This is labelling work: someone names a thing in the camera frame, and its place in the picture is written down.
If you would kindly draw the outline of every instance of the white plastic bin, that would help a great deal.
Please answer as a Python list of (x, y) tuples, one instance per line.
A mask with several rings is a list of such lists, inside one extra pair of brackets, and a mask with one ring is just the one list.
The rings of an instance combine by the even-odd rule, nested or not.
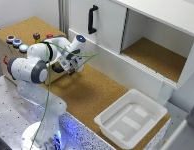
[(131, 89), (94, 121), (102, 133), (119, 147), (132, 149), (166, 113), (166, 108)]

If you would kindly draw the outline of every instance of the door handle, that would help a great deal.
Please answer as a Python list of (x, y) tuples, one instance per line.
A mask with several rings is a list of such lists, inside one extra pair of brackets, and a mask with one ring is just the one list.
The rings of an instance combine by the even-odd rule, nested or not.
[(93, 28), (93, 12), (98, 10), (98, 6), (93, 5), (93, 8), (89, 10), (89, 21), (88, 21), (88, 31), (89, 34), (95, 33), (97, 30)]

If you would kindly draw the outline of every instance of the brown cork surface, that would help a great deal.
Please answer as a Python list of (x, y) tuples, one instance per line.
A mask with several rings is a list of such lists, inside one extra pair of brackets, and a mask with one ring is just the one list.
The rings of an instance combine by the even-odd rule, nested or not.
[(146, 38), (141, 38), (123, 53), (175, 82), (178, 82), (187, 60)]
[[(44, 21), (33, 17), (0, 30), (0, 38), (6, 42), (6, 37), (13, 34), (21, 39), (24, 44), (32, 45), (34, 44), (32, 35), (36, 32), (41, 34), (42, 39), (46, 37), (47, 33), (64, 34)], [(75, 73), (73, 76), (66, 74), (51, 84), (51, 92), (66, 101), (67, 111), (116, 149), (120, 148), (101, 133), (99, 126), (94, 122), (94, 118), (127, 91), (128, 89), (89, 65), (85, 65), (80, 73)], [(170, 115), (168, 114), (163, 117), (134, 150), (143, 149), (169, 118)]]
[(48, 33), (52, 33), (54, 36), (58, 34), (65, 35), (41, 19), (32, 17), (1, 29), (0, 39), (6, 42), (7, 36), (14, 35), (16, 39), (21, 39), (23, 44), (30, 46), (35, 43), (35, 39), (33, 38), (34, 33), (39, 33), (42, 40), (46, 38)]

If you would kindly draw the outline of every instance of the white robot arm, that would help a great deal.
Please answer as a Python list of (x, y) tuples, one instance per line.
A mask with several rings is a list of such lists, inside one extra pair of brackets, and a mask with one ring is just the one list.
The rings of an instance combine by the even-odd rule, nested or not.
[[(45, 39), (42, 43), (31, 45), (27, 50), (27, 58), (11, 58), (7, 69), (13, 79), (19, 81), (17, 85), (19, 94), (37, 105), (45, 105), (47, 90), (39, 86), (39, 84), (43, 83), (48, 76), (46, 66), (48, 60), (54, 61), (57, 59), (63, 70), (69, 74), (71, 74), (70, 71), (73, 68), (81, 71), (85, 60), (80, 55), (85, 43), (86, 40), (81, 35), (77, 35), (72, 43), (63, 35), (59, 35)], [(45, 143), (49, 139), (53, 139), (53, 136), (59, 131), (58, 116), (66, 111), (66, 103), (62, 100), (49, 99), (48, 104), (50, 104), (48, 112), (36, 137), (35, 146), (38, 150), (47, 149)]]

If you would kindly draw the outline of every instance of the red lid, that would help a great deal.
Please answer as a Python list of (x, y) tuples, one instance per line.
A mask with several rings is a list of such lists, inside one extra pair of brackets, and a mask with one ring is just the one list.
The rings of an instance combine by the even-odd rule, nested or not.
[(53, 34), (48, 33), (46, 36), (47, 36), (47, 38), (49, 38), (49, 37), (53, 37)]

